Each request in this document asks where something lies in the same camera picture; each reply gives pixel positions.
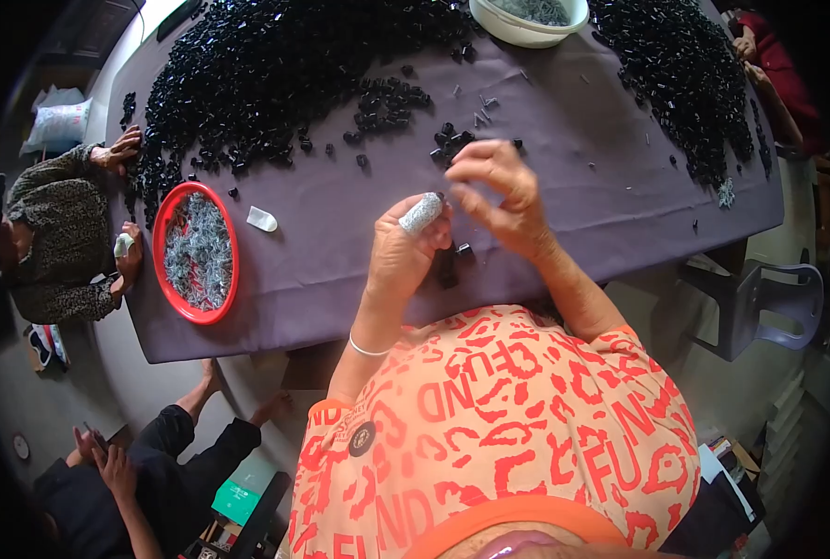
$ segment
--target red plate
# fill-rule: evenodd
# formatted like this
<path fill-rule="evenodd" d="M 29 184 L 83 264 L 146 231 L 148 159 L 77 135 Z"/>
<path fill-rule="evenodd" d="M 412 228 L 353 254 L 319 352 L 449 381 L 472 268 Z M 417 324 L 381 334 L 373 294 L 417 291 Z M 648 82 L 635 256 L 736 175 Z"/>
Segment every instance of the red plate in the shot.
<path fill-rule="evenodd" d="M 166 231 L 170 220 L 173 219 L 176 206 L 183 201 L 185 196 L 193 192 L 201 192 L 217 205 L 220 213 L 223 214 L 223 219 L 225 219 L 225 227 L 229 230 L 229 240 L 231 241 L 231 285 L 229 286 L 229 295 L 225 297 L 222 307 L 213 310 L 201 310 L 189 305 L 181 295 L 176 293 L 173 285 L 166 281 L 166 270 L 163 269 L 163 245 L 166 243 Z M 166 195 L 157 210 L 151 245 L 153 247 L 154 271 L 157 274 L 160 289 L 166 295 L 166 300 L 170 301 L 170 304 L 179 314 L 195 324 L 213 324 L 229 311 L 231 302 L 235 300 L 235 292 L 238 291 L 238 238 L 235 236 L 234 225 L 231 224 L 231 218 L 228 212 L 225 211 L 223 201 L 208 186 L 195 182 L 182 183 Z"/>

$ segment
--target lip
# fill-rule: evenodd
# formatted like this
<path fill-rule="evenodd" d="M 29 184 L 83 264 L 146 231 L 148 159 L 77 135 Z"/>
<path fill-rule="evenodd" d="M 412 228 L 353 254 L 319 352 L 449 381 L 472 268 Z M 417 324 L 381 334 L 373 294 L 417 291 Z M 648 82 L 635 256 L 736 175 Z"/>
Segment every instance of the lip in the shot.
<path fill-rule="evenodd" d="M 557 545 L 560 542 L 545 532 L 515 530 L 490 540 L 471 556 L 471 559 L 504 559 L 512 553 L 533 545 Z"/>

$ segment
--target white plastic bowl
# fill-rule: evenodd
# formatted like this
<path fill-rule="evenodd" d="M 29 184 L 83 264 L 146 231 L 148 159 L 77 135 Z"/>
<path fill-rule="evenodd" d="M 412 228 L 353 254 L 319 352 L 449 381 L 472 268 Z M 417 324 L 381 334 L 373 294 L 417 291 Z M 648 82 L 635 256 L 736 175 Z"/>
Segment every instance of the white plastic bowl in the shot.
<path fill-rule="evenodd" d="M 511 15 L 502 8 L 490 4 L 489 0 L 469 0 L 471 15 L 490 35 L 524 48 L 554 47 L 579 31 L 588 21 L 586 0 L 558 0 L 565 7 L 571 25 L 555 27 L 541 25 Z"/>

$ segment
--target table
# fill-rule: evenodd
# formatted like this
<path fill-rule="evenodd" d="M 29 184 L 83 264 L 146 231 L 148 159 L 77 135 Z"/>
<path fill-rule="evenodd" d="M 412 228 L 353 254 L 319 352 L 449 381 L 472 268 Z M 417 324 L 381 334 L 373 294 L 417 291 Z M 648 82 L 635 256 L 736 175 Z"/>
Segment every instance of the table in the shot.
<path fill-rule="evenodd" d="M 702 6 L 720 21 L 709 2 Z M 186 21 L 161 44 L 150 37 L 117 73 L 108 142 L 120 135 L 122 100 L 128 92 L 136 92 L 139 107 L 133 123 L 144 128 L 151 84 L 166 63 L 172 41 L 192 24 Z M 383 67 L 376 62 L 370 77 L 399 76 L 402 64 L 412 64 L 415 74 L 408 82 L 432 96 L 434 105 L 428 110 L 413 110 L 408 130 L 368 138 L 358 147 L 345 145 L 342 133 L 355 126 L 357 109 L 351 101 L 312 123 L 309 137 L 316 148 L 308 156 L 297 149 L 290 170 L 262 164 L 240 180 L 226 170 L 219 176 L 198 172 L 201 182 L 223 196 L 238 232 L 238 294 L 222 321 L 194 325 L 167 303 L 148 251 L 139 281 L 126 295 L 146 359 L 183 361 L 345 337 L 365 285 L 375 219 L 406 196 L 448 189 L 442 170 L 428 156 L 435 147 L 433 136 L 447 121 L 457 130 L 473 129 L 478 94 L 497 97 L 499 105 L 492 109 L 492 126 L 477 136 L 524 140 L 524 160 L 539 176 L 549 225 L 596 281 L 685 259 L 779 225 L 783 205 L 778 165 L 767 181 L 755 154 L 743 164 L 743 174 L 733 176 L 732 209 L 717 207 L 713 193 L 690 181 L 685 157 L 649 118 L 649 108 L 636 106 L 633 94 L 623 90 L 616 77 L 616 55 L 591 39 L 591 30 L 587 26 L 557 48 L 541 51 L 476 39 L 473 64 L 460 65 L 433 49 Z M 456 84 L 462 87 L 457 97 Z M 748 97 L 756 98 L 749 84 Z M 756 144 L 749 103 L 747 119 Z M 768 123 L 764 128 L 773 148 Z M 325 155 L 327 142 L 335 146 L 334 158 Z M 188 159 L 196 152 L 189 152 L 183 175 L 192 172 Z M 370 161 L 365 171 L 356 165 L 358 153 Z M 676 168 L 670 165 L 670 154 L 678 160 Z M 729 158 L 734 170 L 737 161 L 731 151 Z M 237 200 L 226 194 L 232 186 L 240 192 Z M 251 205 L 272 213 L 279 231 L 268 234 L 247 225 Z M 112 202 L 111 214 L 119 230 L 128 218 L 122 199 Z M 144 221 L 141 202 L 137 215 Z M 145 236 L 150 246 L 150 233 Z M 454 218 L 453 236 L 456 243 L 469 243 L 476 259 L 458 263 L 460 283 L 454 289 L 442 291 L 435 282 L 425 285 L 409 305 L 408 323 L 426 324 L 469 308 L 543 293 L 529 263 L 502 249 L 461 213 Z"/>

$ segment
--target white bracelet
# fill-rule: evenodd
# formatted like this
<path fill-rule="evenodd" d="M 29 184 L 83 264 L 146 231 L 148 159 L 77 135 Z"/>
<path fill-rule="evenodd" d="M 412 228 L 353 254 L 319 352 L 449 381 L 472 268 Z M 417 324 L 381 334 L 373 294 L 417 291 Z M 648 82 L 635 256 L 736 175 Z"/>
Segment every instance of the white bracelet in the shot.
<path fill-rule="evenodd" d="M 356 350 L 357 352 L 361 353 L 362 355 L 368 355 L 369 357 L 384 357 L 385 355 L 387 355 L 387 353 L 390 353 L 390 351 L 394 349 L 393 347 L 391 347 L 386 352 L 378 352 L 378 353 L 366 352 L 365 350 L 360 348 L 360 346 L 356 345 L 356 342 L 354 342 L 354 333 L 353 332 L 350 332 L 350 345 L 352 345 L 354 347 L 354 350 Z"/>

